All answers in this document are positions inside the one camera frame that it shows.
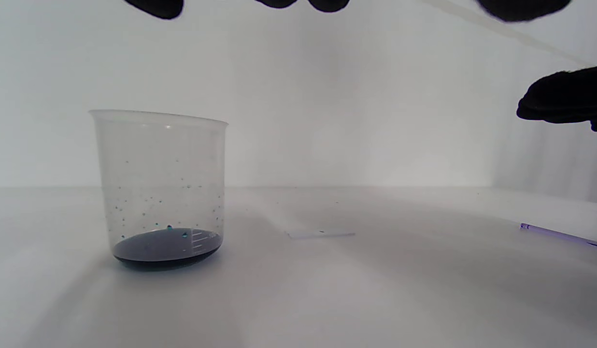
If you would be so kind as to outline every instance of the dark liquid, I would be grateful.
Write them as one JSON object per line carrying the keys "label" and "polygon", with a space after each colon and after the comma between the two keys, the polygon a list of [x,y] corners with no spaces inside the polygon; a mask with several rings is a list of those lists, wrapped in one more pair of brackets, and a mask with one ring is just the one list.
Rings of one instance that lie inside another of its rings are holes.
{"label": "dark liquid", "polygon": [[136,235],[114,246],[114,257],[136,269],[168,269],[199,262],[221,246],[210,231],[163,229]]}

